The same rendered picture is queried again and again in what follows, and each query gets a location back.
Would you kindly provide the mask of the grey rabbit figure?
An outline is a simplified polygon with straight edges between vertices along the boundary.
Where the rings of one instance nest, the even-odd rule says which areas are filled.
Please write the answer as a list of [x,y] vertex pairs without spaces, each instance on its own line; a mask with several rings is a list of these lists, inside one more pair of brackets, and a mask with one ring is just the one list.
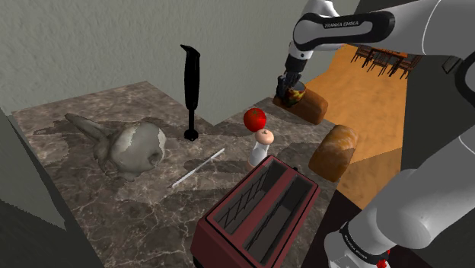
[[105,174],[112,164],[118,177],[133,182],[164,158],[167,137],[154,123],[131,122],[113,129],[72,113],[65,118],[94,142],[94,159]]

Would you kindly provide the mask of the dark wooden dining set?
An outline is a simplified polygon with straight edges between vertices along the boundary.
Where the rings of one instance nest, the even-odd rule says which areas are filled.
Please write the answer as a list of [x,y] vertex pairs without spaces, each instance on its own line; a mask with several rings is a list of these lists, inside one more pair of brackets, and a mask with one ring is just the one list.
[[358,45],[351,59],[356,62],[358,59],[364,59],[362,68],[368,67],[368,72],[376,66],[381,70],[379,76],[386,73],[389,77],[393,76],[398,70],[402,71],[402,78],[408,78],[411,71],[415,69],[420,62],[422,55],[410,55],[407,53],[396,52],[389,49],[379,49],[366,45]]

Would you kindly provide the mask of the brown bread loaf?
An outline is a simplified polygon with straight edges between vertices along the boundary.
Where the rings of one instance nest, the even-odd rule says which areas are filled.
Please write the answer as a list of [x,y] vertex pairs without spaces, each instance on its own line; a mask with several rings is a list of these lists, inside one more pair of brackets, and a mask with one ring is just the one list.
[[292,107],[286,107],[279,97],[274,97],[273,103],[314,125],[323,121],[328,108],[327,101],[312,90],[306,90],[303,98]]
[[335,125],[314,151],[308,167],[323,179],[337,182],[348,168],[358,140],[354,129]]

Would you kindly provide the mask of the white thin stick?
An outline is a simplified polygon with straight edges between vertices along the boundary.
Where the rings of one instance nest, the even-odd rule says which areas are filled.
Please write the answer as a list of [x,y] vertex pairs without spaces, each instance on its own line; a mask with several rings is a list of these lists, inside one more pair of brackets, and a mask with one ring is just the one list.
[[199,165],[197,165],[194,169],[192,169],[191,171],[189,171],[188,173],[184,174],[182,177],[180,177],[179,179],[175,180],[171,185],[169,185],[167,188],[174,188],[176,187],[177,185],[179,185],[180,183],[182,183],[184,180],[186,180],[188,177],[190,177],[191,175],[193,175],[195,172],[197,172],[200,168],[202,168],[204,165],[206,165],[207,163],[209,163],[210,161],[212,161],[214,158],[218,157],[221,153],[223,153],[225,151],[225,148],[222,148],[221,150],[217,151],[214,155],[211,155],[210,157],[208,157],[206,160],[204,160],[202,163],[200,163]]

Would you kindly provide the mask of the red tomato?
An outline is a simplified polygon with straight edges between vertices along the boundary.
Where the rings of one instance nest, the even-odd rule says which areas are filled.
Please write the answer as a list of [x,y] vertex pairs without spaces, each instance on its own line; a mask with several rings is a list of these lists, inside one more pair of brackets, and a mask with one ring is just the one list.
[[266,125],[266,114],[259,108],[249,109],[244,114],[244,125],[251,132],[263,129]]

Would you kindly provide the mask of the dark red toaster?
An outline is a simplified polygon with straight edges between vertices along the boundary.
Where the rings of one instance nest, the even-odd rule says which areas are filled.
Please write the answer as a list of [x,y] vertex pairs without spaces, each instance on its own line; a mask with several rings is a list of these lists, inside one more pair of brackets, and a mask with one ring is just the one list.
[[197,223],[195,268],[281,268],[320,187],[269,155]]

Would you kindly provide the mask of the patterned red yellow cup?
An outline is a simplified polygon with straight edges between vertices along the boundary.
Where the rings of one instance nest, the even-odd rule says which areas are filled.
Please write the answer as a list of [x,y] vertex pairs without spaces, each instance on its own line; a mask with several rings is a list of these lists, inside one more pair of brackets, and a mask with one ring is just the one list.
[[305,86],[302,82],[298,81],[293,87],[288,87],[285,90],[283,103],[286,107],[292,107],[296,105],[305,94]]

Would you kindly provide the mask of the black immersion blender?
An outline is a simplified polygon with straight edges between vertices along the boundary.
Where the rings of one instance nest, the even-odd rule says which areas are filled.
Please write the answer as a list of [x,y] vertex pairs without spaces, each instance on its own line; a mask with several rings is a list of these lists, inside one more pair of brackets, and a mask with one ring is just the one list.
[[199,102],[200,53],[191,46],[181,44],[180,47],[186,52],[183,83],[185,105],[189,111],[189,127],[183,135],[185,139],[194,141],[199,137],[199,133],[195,130],[194,120]]

